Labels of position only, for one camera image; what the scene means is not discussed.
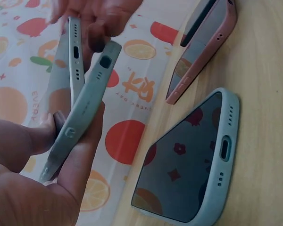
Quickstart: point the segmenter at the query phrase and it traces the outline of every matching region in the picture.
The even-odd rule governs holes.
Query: light blue phone case
[[[211,97],[213,97],[216,93],[220,93],[222,95],[222,100],[211,99]],[[188,126],[188,128],[190,128],[191,125],[186,122],[186,124],[181,123],[183,122],[182,120],[180,120],[178,124],[173,126],[169,131],[165,133],[165,135],[167,135],[169,132],[170,134],[172,133],[172,131],[174,133],[176,132],[175,136],[179,136],[179,138],[177,138],[176,140],[177,142],[187,139],[195,139],[195,142],[193,142],[189,148],[187,148],[186,150],[184,148],[184,150],[187,152],[187,154],[184,155],[184,159],[180,159],[179,155],[174,154],[175,152],[172,149],[173,146],[169,145],[169,147],[171,147],[169,148],[166,144],[162,145],[161,143],[159,143],[160,139],[155,142],[155,144],[157,144],[155,159],[153,160],[151,165],[149,164],[142,168],[131,203],[132,206],[141,213],[161,219],[175,226],[211,226],[220,217],[225,205],[231,180],[238,134],[240,104],[238,97],[234,93],[224,88],[218,88],[215,89],[210,95],[208,95],[200,104],[195,106],[192,111],[186,115],[186,117],[191,115],[192,113],[195,113],[195,110],[198,109],[198,107],[204,107],[203,103],[207,101],[212,101],[209,104],[209,109],[214,109],[216,107],[216,102],[222,101],[218,130],[216,130],[216,142],[212,147],[209,147],[210,143],[208,142],[202,143],[202,140],[210,141],[210,138],[207,139],[207,137],[209,137],[209,134],[207,133],[209,133],[210,127],[205,124],[205,120],[202,121],[202,125],[204,125],[204,131],[200,132],[199,130],[195,129],[194,131],[197,131],[198,134],[195,134],[193,137],[187,138],[187,135],[185,135],[185,126]],[[211,113],[211,111],[204,111],[204,113],[207,113],[207,115],[201,115],[201,118],[204,117],[209,122],[211,122],[211,120],[213,120],[211,119],[212,115],[208,114],[208,112]],[[199,115],[195,113],[194,116],[196,116],[194,118],[198,123]],[[226,154],[224,156],[222,156],[223,147],[227,148],[225,149],[226,152],[224,153]],[[208,152],[211,152],[212,149],[214,150],[212,159],[207,159],[209,161],[209,164],[211,164],[209,167],[207,185],[203,190],[202,186],[201,188],[197,187],[198,184],[202,184],[197,183],[197,180],[205,178],[203,176],[203,173],[206,173],[206,163],[202,161],[202,157],[204,156],[207,158],[206,154]],[[174,166],[176,166],[176,169],[178,169],[181,173],[181,176],[177,175],[176,170],[175,176],[179,176],[178,183],[173,183],[166,173],[166,170],[164,170],[172,170]],[[157,210],[146,210],[145,207],[147,207],[147,205],[145,205],[144,208],[142,206],[134,205],[134,203],[136,203],[134,197],[138,197],[139,193],[137,189],[140,188],[147,189],[155,194],[156,197],[160,198],[159,206],[156,204],[153,196],[149,194],[144,195],[149,199],[149,203],[154,203],[154,207],[160,207],[160,212],[157,212]],[[186,196],[183,197],[185,199],[184,201],[182,201],[181,198],[177,196],[178,190],[186,192]],[[196,199],[193,200],[190,195],[187,195],[191,194],[192,192],[198,194],[197,191],[199,191],[200,194],[204,193],[203,201],[199,209],[199,197],[195,196]],[[193,216],[192,219],[190,219],[189,214],[192,212],[195,212],[196,215]],[[178,216],[180,216],[180,219],[183,219],[183,213],[184,216],[187,216],[187,218],[189,219],[185,219],[185,222],[175,220],[176,217],[177,219],[179,219]]]
[[[114,41],[106,44],[51,148],[39,178],[41,183],[53,177],[92,122],[121,49],[122,47]],[[81,70],[75,67],[76,64],[73,65],[73,70]]]

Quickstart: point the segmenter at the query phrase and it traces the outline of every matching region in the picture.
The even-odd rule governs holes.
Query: phone case
[[[114,41],[106,44],[51,148],[40,182],[51,179],[92,122],[121,49]]]
[[[191,64],[187,59],[184,58],[185,55],[189,54],[188,51],[189,51],[190,44],[193,42],[197,33],[201,32],[201,28],[203,26],[216,22],[215,20],[216,16],[214,15],[214,13],[222,9],[225,9],[225,17],[220,27],[217,29],[214,35],[210,38],[207,45],[202,46],[202,44],[199,43],[198,45],[199,48],[203,48],[203,50],[201,54],[197,57],[197,59],[194,59],[195,61]],[[168,94],[166,97],[166,102],[168,104],[174,105],[177,102],[177,100],[186,91],[189,85],[195,80],[195,78],[198,76],[201,70],[205,67],[205,65],[209,62],[209,60],[213,57],[213,55],[217,52],[217,50],[225,42],[226,38],[231,34],[231,32],[233,31],[235,27],[236,21],[237,21],[237,14],[236,14],[234,0],[217,0],[217,2],[211,8],[210,12],[207,14],[206,18],[200,25],[194,37],[191,39],[191,42],[188,45],[185,53],[183,54],[183,57],[179,60],[179,62],[176,65],[177,67],[179,64],[182,64],[182,63],[186,65],[191,64],[190,68],[187,70],[185,75],[182,76],[180,82],[176,85],[175,89],[171,93],[169,93],[168,91]]]
[[[69,73],[71,106],[73,107],[84,84],[83,49],[81,38],[81,21],[76,17],[69,17]]]
[[[208,176],[208,182],[204,193],[203,202],[195,217],[191,221],[187,223],[183,223],[170,218],[163,217],[162,215],[156,213],[142,210],[132,205],[135,209],[137,209],[138,211],[140,211],[145,215],[159,218],[163,221],[166,221],[176,226],[211,226],[218,220],[226,202],[227,192],[228,192],[232,168],[233,168],[236,139],[238,133],[238,123],[239,123],[239,108],[240,108],[239,99],[234,93],[224,88],[218,88],[215,89],[210,95],[208,95],[199,105],[194,107],[193,110],[191,111],[194,112],[195,109],[197,109],[199,106],[202,106],[204,102],[209,100],[213,95],[215,95],[218,92],[221,93],[222,95],[222,103],[221,103],[220,120],[219,120],[218,132],[216,136],[214,154],[211,160],[210,173]],[[183,117],[183,119],[185,119],[188,115],[190,115],[191,112],[189,112],[185,117]],[[169,131],[174,129],[177,125],[178,124],[173,126]],[[227,149],[227,155],[221,158],[222,143],[224,140],[228,141],[229,145]],[[145,167],[147,167],[146,161],[147,158],[145,158],[144,161]],[[161,180],[162,177],[163,175],[159,176],[157,180]],[[153,198],[151,198],[153,196],[150,195],[147,196],[149,199],[152,199],[151,201],[148,202],[154,203],[153,206],[157,207],[158,205],[156,204],[156,201]]]

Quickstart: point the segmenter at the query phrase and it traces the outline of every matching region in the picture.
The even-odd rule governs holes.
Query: red dot
[[[136,120],[115,124],[105,139],[109,155],[120,163],[131,165],[144,129],[145,124]]]
[[[146,158],[145,158],[145,162],[144,162],[144,166],[150,164],[154,157],[156,155],[156,144],[153,144],[150,148],[149,151],[147,152]]]
[[[115,70],[112,71],[111,77],[108,81],[107,87],[112,88],[115,87],[119,82],[118,74]]]

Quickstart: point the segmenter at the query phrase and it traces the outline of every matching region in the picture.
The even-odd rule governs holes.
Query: phone screen
[[[180,222],[198,213],[218,133],[222,94],[215,93],[153,144],[132,205]]]
[[[206,45],[210,42],[211,38],[213,37],[213,35],[216,33],[216,31],[224,21],[226,15],[226,1],[227,0],[217,0],[217,1],[210,0],[205,5],[204,3],[206,3],[207,0],[203,0],[197,6],[199,10],[202,9],[201,7],[205,6],[205,9],[207,9],[206,10],[207,13],[205,15],[207,15],[209,10],[211,10],[213,5],[215,4],[214,8],[210,12],[206,20],[205,21],[201,20],[201,22],[203,21],[203,23],[200,25],[200,27],[198,26],[199,29],[196,31],[195,35],[193,35],[193,37],[190,37],[189,33],[191,32],[189,32],[186,38],[183,40],[184,43],[187,41],[188,37],[189,37],[188,41],[192,39],[174,69],[166,98],[170,96],[170,94],[174,91],[174,89],[179,84],[183,76],[188,72],[189,68],[192,67],[194,62],[199,58],[199,56],[205,49]],[[191,17],[191,22],[195,21],[193,15]]]

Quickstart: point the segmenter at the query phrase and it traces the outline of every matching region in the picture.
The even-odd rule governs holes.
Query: pink phone case
[[[174,105],[180,96],[186,91],[189,85],[195,80],[197,75],[201,72],[204,66],[209,62],[209,60],[213,57],[213,55],[217,52],[217,50],[221,47],[221,45],[225,42],[227,37],[233,31],[236,21],[237,21],[237,14],[234,0],[217,0],[203,22],[201,23],[200,27],[196,31],[197,32],[201,29],[207,18],[212,14],[213,10],[215,9],[216,5],[220,1],[226,1],[226,15],[221,23],[220,27],[214,33],[212,38],[209,40],[207,45],[205,46],[202,53],[199,57],[195,60],[195,62],[191,65],[188,69],[186,74],[182,77],[180,82],[177,84],[175,89],[171,92],[171,94],[166,98],[166,102],[168,104]]]

